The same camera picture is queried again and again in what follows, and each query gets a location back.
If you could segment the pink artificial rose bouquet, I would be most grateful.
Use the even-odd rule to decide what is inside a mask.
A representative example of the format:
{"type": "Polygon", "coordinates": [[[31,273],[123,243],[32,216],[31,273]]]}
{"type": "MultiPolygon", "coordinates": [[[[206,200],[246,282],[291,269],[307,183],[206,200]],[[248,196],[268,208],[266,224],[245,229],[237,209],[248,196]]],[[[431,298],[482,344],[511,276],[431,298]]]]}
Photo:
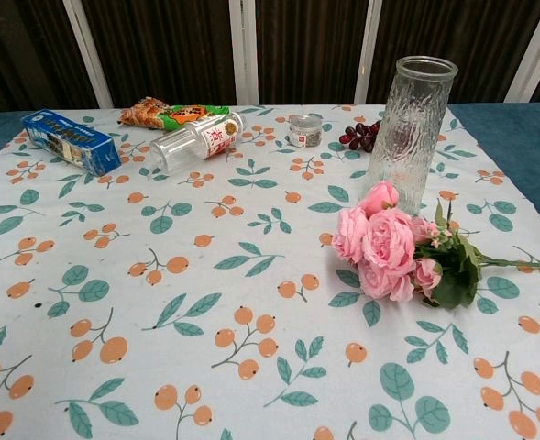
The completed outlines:
{"type": "Polygon", "coordinates": [[[422,294],[433,307],[471,304],[484,267],[540,269],[540,261],[492,258],[451,225],[452,207],[429,221],[399,206],[400,194],[380,181],[353,208],[338,215],[332,247],[358,269],[359,287],[373,299],[410,301],[422,294]]]}

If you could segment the tall textured glass vase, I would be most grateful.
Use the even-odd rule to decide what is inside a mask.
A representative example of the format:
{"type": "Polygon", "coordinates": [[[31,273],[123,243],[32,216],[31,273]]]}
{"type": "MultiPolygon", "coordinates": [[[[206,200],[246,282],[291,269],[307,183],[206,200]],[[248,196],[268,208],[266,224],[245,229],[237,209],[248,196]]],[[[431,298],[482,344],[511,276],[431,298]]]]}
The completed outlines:
{"type": "Polygon", "coordinates": [[[390,182],[399,206],[417,215],[458,67],[450,60],[407,56],[396,73],[367,168],[367,188],[390,182]]]}

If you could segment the fruit print tablecloth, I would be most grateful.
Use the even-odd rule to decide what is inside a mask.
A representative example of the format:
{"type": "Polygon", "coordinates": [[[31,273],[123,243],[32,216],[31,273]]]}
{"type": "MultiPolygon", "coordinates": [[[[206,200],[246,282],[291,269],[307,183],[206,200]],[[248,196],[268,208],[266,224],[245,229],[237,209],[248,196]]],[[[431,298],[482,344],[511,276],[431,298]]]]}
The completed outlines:
{"type": "Polygon", "coordinates": [[[369,158],[338,137],[374,106],[244,110],[241,144],[171,171],[115,110],[101,178],[0,114],[0,440],[540,440],[540,215],[446,114],[422,212],[483,253],[471,305],[361,292],[331,247],[369,158]]]}

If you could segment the small glass spice jar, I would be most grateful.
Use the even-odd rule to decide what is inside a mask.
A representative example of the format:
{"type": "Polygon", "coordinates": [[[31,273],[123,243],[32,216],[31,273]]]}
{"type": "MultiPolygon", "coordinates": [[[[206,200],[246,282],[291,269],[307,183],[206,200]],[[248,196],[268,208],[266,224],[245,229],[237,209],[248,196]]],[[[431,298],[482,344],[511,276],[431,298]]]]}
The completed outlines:
{"type": "Polygon", "coordinates": [[[322,121],[316,115],[291,115],[289,140],[297,148],[317,147],[322,138],[322,121]]]}

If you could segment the clear plastic bottle red label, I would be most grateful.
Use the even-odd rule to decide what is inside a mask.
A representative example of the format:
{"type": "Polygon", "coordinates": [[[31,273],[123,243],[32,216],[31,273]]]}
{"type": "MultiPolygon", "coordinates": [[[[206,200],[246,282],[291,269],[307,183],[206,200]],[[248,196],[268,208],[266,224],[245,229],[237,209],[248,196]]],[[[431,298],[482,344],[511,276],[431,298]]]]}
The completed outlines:
{"type": "Polygon", "coordinates": [[[234,147],[242,138],[246,119],[239,113],[208,116],[149,144],[152,170],[170,173],[199,160],[208,160],[234,147]]]}

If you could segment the dark red grape bunch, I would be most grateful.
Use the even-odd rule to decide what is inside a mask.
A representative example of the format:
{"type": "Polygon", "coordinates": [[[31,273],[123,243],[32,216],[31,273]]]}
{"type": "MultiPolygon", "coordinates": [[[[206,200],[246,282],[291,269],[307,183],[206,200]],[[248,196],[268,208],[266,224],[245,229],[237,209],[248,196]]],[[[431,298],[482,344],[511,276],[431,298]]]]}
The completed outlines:
{"type": "Polygon", "coordinates": [[[371,153],[380,131],[380,121],[372,125],[356,123],[355,126],[348,126],[345,133],[339,138],[339,142],[351,150],[363,150],[371,153]]]}

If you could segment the orange green snack bag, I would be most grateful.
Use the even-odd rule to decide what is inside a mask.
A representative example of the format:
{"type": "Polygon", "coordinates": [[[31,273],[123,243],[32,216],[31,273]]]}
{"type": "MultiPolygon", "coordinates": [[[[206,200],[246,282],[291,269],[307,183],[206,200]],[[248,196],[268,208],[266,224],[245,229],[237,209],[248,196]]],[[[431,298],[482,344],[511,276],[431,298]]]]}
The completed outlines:
{"type": "Polygon", "coordinates": [[[222,116],[229,113],[228,106],[222,105],[170,105],[153,98],[145,97],[129,108],[121,111],[117,123],[133,127],[144,127],[175,131],[186,123],[212,116],[222,116]]]}

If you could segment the blue cardboard box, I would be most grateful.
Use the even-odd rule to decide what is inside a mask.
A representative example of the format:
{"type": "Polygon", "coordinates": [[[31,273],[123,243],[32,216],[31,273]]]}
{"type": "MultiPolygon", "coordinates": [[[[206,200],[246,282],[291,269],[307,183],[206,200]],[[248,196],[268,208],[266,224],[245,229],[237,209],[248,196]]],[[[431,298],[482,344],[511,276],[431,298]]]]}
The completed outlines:
{"type": "Polygon", "coordinates": [[[29,140],[93,176],[101,177],[121,165],[114,140],[75,123],[63,115],[42,109],[22,118],[29,140]]]}

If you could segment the teal table cover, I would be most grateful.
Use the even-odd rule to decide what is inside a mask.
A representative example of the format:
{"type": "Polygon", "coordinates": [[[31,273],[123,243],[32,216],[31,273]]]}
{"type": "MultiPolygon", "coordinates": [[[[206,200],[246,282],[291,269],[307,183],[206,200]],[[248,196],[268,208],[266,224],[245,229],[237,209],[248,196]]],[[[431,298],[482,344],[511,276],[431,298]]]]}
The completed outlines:
{"type": "Polygon", "coordinates": [[[540,102],[450,104],[448,109],[540,214],[540,102]]]}

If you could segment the white folding screen frame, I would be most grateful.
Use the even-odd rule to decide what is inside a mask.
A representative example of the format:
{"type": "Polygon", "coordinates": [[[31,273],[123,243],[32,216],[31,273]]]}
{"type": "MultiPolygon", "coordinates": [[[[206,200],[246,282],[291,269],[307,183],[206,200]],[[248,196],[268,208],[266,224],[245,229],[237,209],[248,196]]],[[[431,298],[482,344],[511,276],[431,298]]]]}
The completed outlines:
{"type": "Polygon", "coordinates": [[[540,100],[540,0],[62,0],[97,105],[377,104],[394,62],[458,102],[540,100]]]}

